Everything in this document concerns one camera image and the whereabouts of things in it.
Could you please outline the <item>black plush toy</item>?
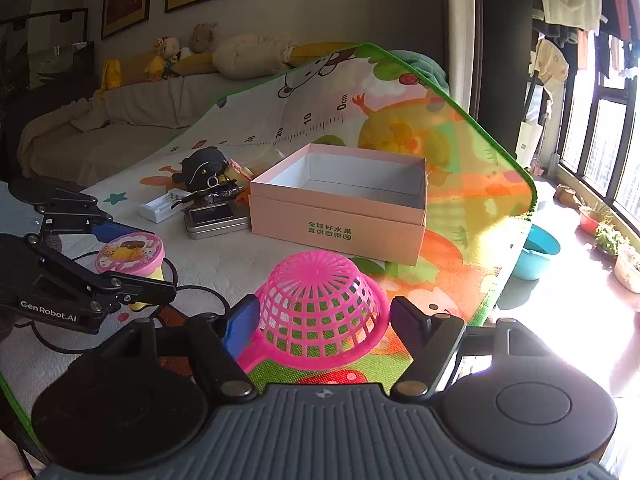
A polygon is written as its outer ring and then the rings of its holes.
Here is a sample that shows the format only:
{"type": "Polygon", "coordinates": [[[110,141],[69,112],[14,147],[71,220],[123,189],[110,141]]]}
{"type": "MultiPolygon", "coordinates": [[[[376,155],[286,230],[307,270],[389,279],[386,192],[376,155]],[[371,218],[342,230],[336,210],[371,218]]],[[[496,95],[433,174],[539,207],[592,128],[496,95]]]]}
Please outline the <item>black plush toy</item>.
{"type": "Polygon", "coordinates": [[[200,148],[181,162],[181,170],[171,177],[175,184],[182,184],[187,191],[198,192],[211,188],[229,167],[226,156],[215,148],[200,148]]]}

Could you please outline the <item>yellow doll on sofa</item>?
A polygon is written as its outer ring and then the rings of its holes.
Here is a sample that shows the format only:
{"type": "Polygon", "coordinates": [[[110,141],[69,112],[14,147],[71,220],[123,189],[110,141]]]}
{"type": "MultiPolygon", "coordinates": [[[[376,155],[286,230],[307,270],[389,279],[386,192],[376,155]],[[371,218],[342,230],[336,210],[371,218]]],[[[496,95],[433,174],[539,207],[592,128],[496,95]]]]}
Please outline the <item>yellow doll on sofa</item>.
{"type": "Polygon", "coordinates": [[[154,44],[155,56],[146,66],[145,73],[150,81],[159,81],[175,77],[175,65],[183,58],[192,55],[189,47],[183,47],[177,37],[162,37],[154,44]]]}

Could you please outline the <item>pink plastic basket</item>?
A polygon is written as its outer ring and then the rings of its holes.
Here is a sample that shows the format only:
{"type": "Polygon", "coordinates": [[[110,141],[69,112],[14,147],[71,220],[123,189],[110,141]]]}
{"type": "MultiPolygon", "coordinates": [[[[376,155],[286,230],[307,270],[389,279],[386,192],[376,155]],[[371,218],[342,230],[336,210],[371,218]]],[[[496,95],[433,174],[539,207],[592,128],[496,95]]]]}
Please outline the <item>pink plastic basket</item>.
{"type": "Polygon", "coordinates": [[[376,281],[342,255],[292,255],[256,290],[258,324],[238,363],[264,361],[294,370],[330,370],[366,356],[390,324],[390,300],[376,281]]]}

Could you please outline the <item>white flower pot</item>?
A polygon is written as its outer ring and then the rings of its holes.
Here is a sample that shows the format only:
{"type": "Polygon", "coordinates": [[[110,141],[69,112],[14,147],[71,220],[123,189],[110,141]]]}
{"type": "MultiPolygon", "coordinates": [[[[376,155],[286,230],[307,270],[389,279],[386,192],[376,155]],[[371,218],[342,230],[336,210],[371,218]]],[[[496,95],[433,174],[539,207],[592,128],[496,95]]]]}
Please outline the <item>white flower pot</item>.
{"type": "Polygon", "coordinates": [[[618,250],[614,274],[617,281],[634,294],[640,292],[639,254],[632,247],[618,250]]]}

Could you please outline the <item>grey covered sofa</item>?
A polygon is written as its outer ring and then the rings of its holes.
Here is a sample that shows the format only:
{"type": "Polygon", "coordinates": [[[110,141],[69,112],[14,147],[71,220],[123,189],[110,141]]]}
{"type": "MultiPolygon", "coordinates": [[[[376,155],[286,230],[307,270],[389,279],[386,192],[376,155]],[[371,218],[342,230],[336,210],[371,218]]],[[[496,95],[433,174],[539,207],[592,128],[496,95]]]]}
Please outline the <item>grey covered sofa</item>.
{"type": "Polygon", "coordinates": [[[130,84],[80,99],[23,129],[17,159],[25,177],[88,188],[166,145],[224,94],[245,86],[218,73],[130,84]]]}

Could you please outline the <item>red flower pot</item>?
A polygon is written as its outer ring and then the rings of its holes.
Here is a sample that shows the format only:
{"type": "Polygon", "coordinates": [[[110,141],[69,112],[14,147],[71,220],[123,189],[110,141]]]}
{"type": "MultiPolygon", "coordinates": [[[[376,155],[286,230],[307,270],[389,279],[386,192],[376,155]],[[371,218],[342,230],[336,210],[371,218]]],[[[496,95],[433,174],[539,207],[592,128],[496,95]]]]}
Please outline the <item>red flower pot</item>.
{"type": "Polygon", "coordinates": [[[589,206],[579,208],[579,226],[588,235],[595,236],[601,223],[611,219],[610,212],[604,209],[593,209],[589,206]]]}

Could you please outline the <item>colourful cartoon play mat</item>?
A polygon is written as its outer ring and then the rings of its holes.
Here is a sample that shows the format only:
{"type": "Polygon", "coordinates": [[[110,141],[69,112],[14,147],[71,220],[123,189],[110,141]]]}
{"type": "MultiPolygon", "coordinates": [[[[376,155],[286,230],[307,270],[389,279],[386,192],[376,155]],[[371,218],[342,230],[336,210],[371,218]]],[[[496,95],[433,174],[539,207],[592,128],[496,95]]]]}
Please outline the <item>colourful cartoon play mat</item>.
{"type": "Polygon", "coordinates": [[[390,302],[356,257],[413,266],[434,246],[518,250],[536,207],[528,173],[449,96],[373,44],[329,54],[216,99],[157,162],[193,174],[212,146],[283,148],[250,181],[252,240],[304,251],[262,273],[237,240],[241,300],[179,326],[135,318],[86,350],[32,406],[46,479],[498,479],[421,403],[379,384],[270,384],[262,361],[328,370],[390,325],[390,302]]]}

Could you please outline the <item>pink cardboard box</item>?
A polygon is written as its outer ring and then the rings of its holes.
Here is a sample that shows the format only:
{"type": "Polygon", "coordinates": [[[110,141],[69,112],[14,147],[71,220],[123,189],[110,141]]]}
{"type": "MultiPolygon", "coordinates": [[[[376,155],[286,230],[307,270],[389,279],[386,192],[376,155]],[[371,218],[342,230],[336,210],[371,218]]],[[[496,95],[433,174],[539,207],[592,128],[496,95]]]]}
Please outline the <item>pink cardboard box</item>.
{"type": "Polygon", "coordinates": [[[426,160],[308,144],[250,184],[256,235],[413,266],[426,226],[426,160]]]}

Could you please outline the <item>white battery charger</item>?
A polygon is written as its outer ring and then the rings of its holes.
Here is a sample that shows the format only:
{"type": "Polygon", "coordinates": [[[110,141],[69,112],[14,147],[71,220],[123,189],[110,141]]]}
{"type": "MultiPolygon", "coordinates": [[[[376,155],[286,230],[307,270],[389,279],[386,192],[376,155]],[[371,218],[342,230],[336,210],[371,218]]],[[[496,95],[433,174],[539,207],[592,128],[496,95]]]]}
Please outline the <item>white battery charger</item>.
{"type": "Polygon", "coordinates": [[[186,209],[187,203],[183,199],[189,196],[188,191],[173,188],[164,195],[154,198],[150,202],[138,206],[141,218],[153,223],[160,223],[186,209]]]}

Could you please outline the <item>blue plastic basin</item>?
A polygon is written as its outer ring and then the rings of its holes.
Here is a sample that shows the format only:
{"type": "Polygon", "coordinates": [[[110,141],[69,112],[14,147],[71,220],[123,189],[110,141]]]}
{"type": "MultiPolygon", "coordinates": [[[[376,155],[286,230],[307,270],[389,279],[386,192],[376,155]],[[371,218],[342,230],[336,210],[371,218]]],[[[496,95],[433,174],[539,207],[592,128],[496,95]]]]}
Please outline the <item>blue plastic basin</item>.
{"type": "Polygon", "coordinates": [[[559,255],[560,251],[560,242],[548,231],[533,224],[512,275],[524,281],[539,280],[552,258],[559,255]]]}

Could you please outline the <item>yellow toy cup pink lid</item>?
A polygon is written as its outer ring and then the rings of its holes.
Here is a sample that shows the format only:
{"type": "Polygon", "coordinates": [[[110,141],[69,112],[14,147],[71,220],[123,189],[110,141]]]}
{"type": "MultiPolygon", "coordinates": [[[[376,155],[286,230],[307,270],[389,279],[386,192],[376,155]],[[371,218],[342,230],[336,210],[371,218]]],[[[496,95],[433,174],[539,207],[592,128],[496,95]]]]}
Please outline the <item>yellow toy cup pink lid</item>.
{"type": "Polygon", "coordinates": [[[94,259],[99,273],[114,271],[163,281],[163,241],[155,234],[133,232],[104,245],[94,259]]]}

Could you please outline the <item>doll keychain with bell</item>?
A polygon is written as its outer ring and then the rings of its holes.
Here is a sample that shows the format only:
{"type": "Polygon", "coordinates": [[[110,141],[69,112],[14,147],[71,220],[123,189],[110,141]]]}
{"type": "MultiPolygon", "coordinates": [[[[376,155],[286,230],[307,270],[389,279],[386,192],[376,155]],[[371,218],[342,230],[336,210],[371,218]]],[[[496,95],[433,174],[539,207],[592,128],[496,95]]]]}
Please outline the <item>doll keychain with bell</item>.
{"type": "Polygon", "coordinates": [[[228,167],[224,175],[228,180],[235,180],[236,185],[240,188],[249,188],[250,182],[254,179],[254,174],[250,171],[250,168],[240,165],[233,159],[228,161],[228,167]]]}

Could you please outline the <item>silver metal tin case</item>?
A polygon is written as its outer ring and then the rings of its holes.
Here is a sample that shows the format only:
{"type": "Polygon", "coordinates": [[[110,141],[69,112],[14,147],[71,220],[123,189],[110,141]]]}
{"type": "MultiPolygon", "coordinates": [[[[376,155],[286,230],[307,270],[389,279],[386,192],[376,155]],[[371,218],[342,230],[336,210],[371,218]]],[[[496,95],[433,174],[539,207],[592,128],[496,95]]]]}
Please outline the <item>silver metal tin case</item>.
{"type": "Polygon", "coordinates": [[[183,214],[186,232],[192,240],[219,236],[250,228],[246,207],[218,205],[188,209],[183,214]]]}

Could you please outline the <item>beige plush toy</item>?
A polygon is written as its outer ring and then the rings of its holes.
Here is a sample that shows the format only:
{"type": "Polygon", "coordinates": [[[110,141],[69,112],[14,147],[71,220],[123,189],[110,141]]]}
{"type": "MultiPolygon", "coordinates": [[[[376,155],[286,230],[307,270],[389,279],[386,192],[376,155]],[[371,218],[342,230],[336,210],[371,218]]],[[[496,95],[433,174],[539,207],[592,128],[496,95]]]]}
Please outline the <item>beige plush toy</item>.
{"type": "Polygon", "coordinates": [[[194,60],[187,74],[220,73],[229,79],[250,79],[288,68],[295,41],[288,37],[243,34],[215,44],[216,23],[194,27],[189,48],[194,60]]]}

